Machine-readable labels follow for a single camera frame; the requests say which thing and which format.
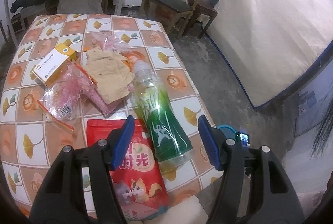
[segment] wooden chair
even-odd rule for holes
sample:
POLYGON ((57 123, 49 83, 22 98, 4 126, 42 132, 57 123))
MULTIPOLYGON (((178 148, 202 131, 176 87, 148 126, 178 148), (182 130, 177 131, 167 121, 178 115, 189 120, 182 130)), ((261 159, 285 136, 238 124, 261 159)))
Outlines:
POLYGON ((183 33, 185 27, 187 26, 187 23, 189 22, 189 19, 191 18, 198 1, 199 0, 194 0, 194 3, 192 4, 192 6, 190 6, 186 2, 183 2, 181 0, 142 0, 140 10, 144 12, 148 4, 148 11, 150 11, 150 2, 156 4, 157 6, 164 6, 168 8, 168 10, 173 14, 173 16, 168 24, 168 28, 166 29, 167 34, 170 33, 172 27, 178 22, 180 17, 186 17, 185 22, 178 33, 178 36, 180 36, 183 33))

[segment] white and yellow box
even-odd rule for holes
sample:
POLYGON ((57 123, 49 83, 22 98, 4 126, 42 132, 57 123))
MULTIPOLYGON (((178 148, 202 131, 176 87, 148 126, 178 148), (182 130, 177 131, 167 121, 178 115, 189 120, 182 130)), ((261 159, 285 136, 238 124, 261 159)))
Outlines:
POLYGON ((63 72, 67 60, 76 61, 76 51, 64 44, 58 44, 32 71, 50 88, 63 72))

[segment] stool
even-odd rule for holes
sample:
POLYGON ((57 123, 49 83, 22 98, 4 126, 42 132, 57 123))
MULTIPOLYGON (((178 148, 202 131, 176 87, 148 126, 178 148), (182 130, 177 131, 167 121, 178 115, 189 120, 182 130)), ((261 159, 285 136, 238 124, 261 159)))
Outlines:
MULTIPOLYGON (((194 0, 188 0, 189 5, 193 5, 194 0)), ((199 0, 198 4, 195 7, 195 10, 193 12, 193 15, 191 19, 189 20, 188 25, 186 26, 183 36, 186 36, 189 32, 190 28, 194 26, 194 23, 196 19, 201 15, 205 14, 209 16, 209 21, 207 25, 203 28, 202 32, 199 35, 199 38, 202 38, 202 36, 205 34, 207 28, 210 26, 210 24, 214 21, 215 17, 217 16, 218 12, 207 2, 204 2, 202 0, 199 0)))

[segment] bottle cap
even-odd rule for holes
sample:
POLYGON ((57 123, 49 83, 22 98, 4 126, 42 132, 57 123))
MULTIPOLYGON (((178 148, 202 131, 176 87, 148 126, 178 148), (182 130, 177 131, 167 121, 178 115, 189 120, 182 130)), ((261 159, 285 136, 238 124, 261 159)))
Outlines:
POLYGON ((142 70, 150 70, 150 67, 146 62, 138 60, 136 63, 134 63, 132 73, 136 74, 142 70))

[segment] black chair seat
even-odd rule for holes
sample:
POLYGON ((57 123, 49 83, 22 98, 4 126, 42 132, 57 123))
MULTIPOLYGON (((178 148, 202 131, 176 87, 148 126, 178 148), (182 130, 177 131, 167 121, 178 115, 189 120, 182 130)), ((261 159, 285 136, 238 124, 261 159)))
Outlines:
POLYGON ((186 11, 191 11, 192 7, 181 0, 157 0, 159 3, 171 8, 178 13, 184 13, 186 11))

